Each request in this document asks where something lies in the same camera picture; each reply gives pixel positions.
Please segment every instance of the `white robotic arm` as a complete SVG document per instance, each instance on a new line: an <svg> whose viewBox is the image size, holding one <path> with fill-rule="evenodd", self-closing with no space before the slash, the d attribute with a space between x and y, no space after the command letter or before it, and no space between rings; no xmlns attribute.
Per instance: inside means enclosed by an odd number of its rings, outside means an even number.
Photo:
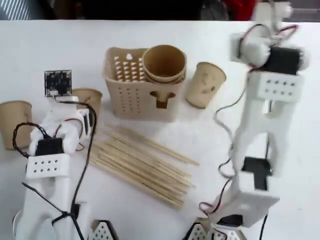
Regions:
<svg viewBox="0 0 320 240"><path fill-rule="evenodd" d="M60 101L78 102L74 96L59 97ZM24 207L17 224L15 238L17 240L35 240L46 219L51 219L58 240L84 239L90 231L90 205L88 202L75 202L77 210L71 210L74 202L76 186L71 181L72 155L80 141L91 136L89 109L77 109L76 104L62 104L49 99L51 109L44 118L41 127L52 138L45 139L39 129L31 133L26 182L48 201L38 194L26 190ZM53 184L53 190L48 191L47 184ZM68 212L76 215L75 222Z"/></svg>
<svg viewBox="0 0 320 240"><path fill-rule="evenodd" d="M266 28L257 24L231 39L231 60L248 64L252 70L230 153L235 176L229 189L206 211L211 226L218 229L251 227L280 200L279 177L288 149L288 131L304 85L299 71L308 67L309 55L300 47L284 44L279 34ZM269 113L263 113L266 101L273 102ZM268 133L272 147L269 159L246 156L248 146L260 133Z"/></svg>

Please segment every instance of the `white table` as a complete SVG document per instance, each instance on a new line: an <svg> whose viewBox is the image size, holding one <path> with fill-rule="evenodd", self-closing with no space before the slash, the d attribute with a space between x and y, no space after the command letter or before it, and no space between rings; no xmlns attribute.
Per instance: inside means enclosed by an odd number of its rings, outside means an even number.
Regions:
<svg viewBox="0 0 320 240"><path fill-rule="evenodd" d="M92 194L95 219L112 222L121 240L181 240L191 226L199 201L213 201L224 183L217 171L229 148L227 134L213 121L219 107L232 103L242 91L246 66L229 61L229 36L244 32L248 22L174 21L0 21L0 103L32 103L33 121L39 123L49 104L44 98L45 70L72 70L74 88L89 87L103 93L103 120L134 128L170 148L198 160L188 165L192 182L181 211L174 210L116 177L90 167L79 197ZM281 178L281 201L269 213L264 239L316 239L320 228L320 24L302 23L292 42L312 52L311 66L289 134L289 153ZM220 66L227 81L206 110L181 100L173 123L119 120L110 111L110 96L101 70L110 47L144 48L170 44L187 55L188 81L197 62ZM239 124L243 101L221 114L233 130ZM250 146L248 155L262 157L265 137ZM78 160L79 174L84 161ZM0 143L0 239L10 240L11 220L22 206L26 160L6 151ZM244 229L249 240L259 238L261 222Z"/></svg>

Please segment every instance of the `kraft paper cup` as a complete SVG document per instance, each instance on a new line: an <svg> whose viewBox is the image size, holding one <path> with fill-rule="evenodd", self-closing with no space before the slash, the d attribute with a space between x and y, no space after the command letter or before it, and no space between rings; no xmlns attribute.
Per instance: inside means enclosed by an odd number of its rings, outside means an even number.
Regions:
<svg viewBox="0 0 320 240"><path fill-rule="evenodd" d="M0 104L0 132L4 148L14 150L12 145L13 134L20 123L32 122L32 105L26 101L7 101ZM30 144L32 126L21 126L17 132L16 143L20 149Z"/></svg>
<svg viewBox="0 0 320 240"><path fill-rule="evenodd" d="M100 107L101 107L102 93L92 88L77 88L72 90L72 95L77 96L79 98L79 102L83 102L91 105L91 107L94 109L96 113L96 117L98 121ZM84 105L78 105L77 108L85 109L87 107Z"/></svg>
<svg viewBox="0 0 320 240"><path fill-rule="evenodd" d="M185 99L192 106L205 109L226 79L220 67L209 62L199 62Z"/></svg>
<svg viewBox="0 0 320 240"><path fill-rule="evenodd" d="M142 55L142 68L150 82L174 84L186 72L187 57L171 45L149 48Z"/></svg>

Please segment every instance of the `wire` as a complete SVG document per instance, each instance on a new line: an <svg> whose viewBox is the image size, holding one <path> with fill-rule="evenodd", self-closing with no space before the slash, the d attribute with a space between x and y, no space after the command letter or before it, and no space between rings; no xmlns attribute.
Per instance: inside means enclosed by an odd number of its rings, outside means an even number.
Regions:
<svg viewBox="0 0 320 240"><path fill-rule="evenodd" d="M262 226L261 226L261 231L260 231L259 240L262 240L262 236L263 236L263 234L264 234L264 229L265 229L265 225L266 225L267 218L268 218L268 214L264 216L263 223L262 223Z"/></svg>
<svg viewBox="0 0 320 240"><path fill-rule="evenodd" d="M81 149L76 149L77 152L81 152L83 149L85 149L85 146L82 143L79 143L79 145L82 147Z"/></svg>
<svg viewBox="0 0 320 240"><path fill-rule="evenodd" d="M82 132L84 130L84 124L82 123L82 121L78 118L67 118L65 120L63 120L64 122L69 122L69 121L78 121L80 124L81 124L81 131L80 131L80 135L79 135L79 138L81 138L82 136ZM58 134L58 131L59 129L62 127L61 124L59 124L59 126L57 127L57 129L55 130L55 133L54 133L54 138L57 136Z"/></svg>
<svg viewBox="0 0 320 240"><path fill-rule="evenodd" d="M228 108L232 108L233 106L237 105L240 100L243 98L245 92L246 92L246 89L247 89L247 85L248 85L248 82L249 82L249 73L251 73L252 71L256 70L257 68L253 68L252 70L250 70L247 74L247 78L246 78L246 82L245 82L245 85L243 87L243 90L242 90L242 93L241 95L239 96L239 98L232 104L230 105L227 105L227 106L223 106L221 108L219 108L217 111L215 111L214 113L214 117L213 117L213 120L220 126L222 127L228 134L229 138L230 138L230 141L231 141L231 146L230 146L230 151L234 148L234 137L233 137L233 133L231 131L231 129L226 125L224 124L219 118L218 118L218 113L221 112L222 110L225 110L225 109L228 109ZM230 178L233 178L234 175L228 175L226 173L224 173L222 171L222 167L224 165L227 165L229 162L231 161L231 158L229 158L226 162L224 163L221 163L218 167L218 171L219 173L221 174L221 176L223 176L224 178L226 179L230 179Z"/></svg>
<svg viewBox="0 0 320 240"><path fill-rule="evenodd" d="M22 156L24 156L25 158L28 159L28 158L30 157L30 155L29 155L28 153L22 151L22 150L18 147L18 145L17 145L18 130L19 130L19 128L22 127L22 126L32 126L32 127L36 127L36 128L39 129L39 131L42 133L44 139L50 139L51 136L49 136L49 135L47 134L46 130L45 130L42 126L40 126L40 125L38 125L38 124L36 124L36 123L33 123L33 122L22 122L22 123L19 123L19 124L15 127L15 129L14 129L14 131L13 131L12 146L13 146L13 148L14 148L15 150L17 150Z"/></svg>
<svg viewBox="0 0 320 240"><path fill-rule="evenodd" d="M85 165L84 165L84 168L83 168L83 171L81 173L81 176L80 176L80 179L78 181L78 184L75 188L75 191L74 191L74 195L73 195L73 199L72 199L72 203L71 203L71 212L74 212L76 209L76 198L77 198L77 195L78 195L78 192L79 192L79 188L81 186L81 183L84 179L84 176L85 176L85 173L87 171L87 168L88 168L88 165L89 165L89 161L90 161L90 153L91 153L91 148L92 148L92 144L93 144L93 140L94 140L94 135L95 135L95 132L96 132L96 127L97 127L97 113L96 111L93 109L93 107L88 104L88 103L85 103L85 102L79 102L79 101L58 101L54 98L54 100L57 102L57 103L62 103L62 104L76 104L76 105L83 105L83 106L86 106L89 111L91 113L93 113L93 127L92 127L92 132L91 132L91 138L90 138L90 142L89 142L89 146L88 146L88 151L87 151L87 155L86 155L86 160L85 160Z"/></svg>
<svg viewBox="0 0 320 240"><path fill-rule="evenodd" d="M219 195L218 203L217 203L217 205L215 206L215 208L214 208L212 211L209 211L209 212L208 212L206 209L203 209L203 208L202 208L202 205L205 205L205 206L207 206L207 207L209 207L209 208L213 208L214 206L213 206L212 204L207 203L207 202L204 202L204 201L202 201L202 202L199 203L199 209L200 209L201 212L203 212L205 215L208 216L209 214L214 214L216 211L218 211L218 209L219 209L220 206L221 206L222 197L223 197L223 195L224 195L226 186L227 186L227 184L228 184L231 180L232 180L232 178L228 179L228 180L225 182L225 184L224 184L224 186L223 186L223 188L222 188L222 190L221 190L221 193L220 193L220 195Z"/></svg>

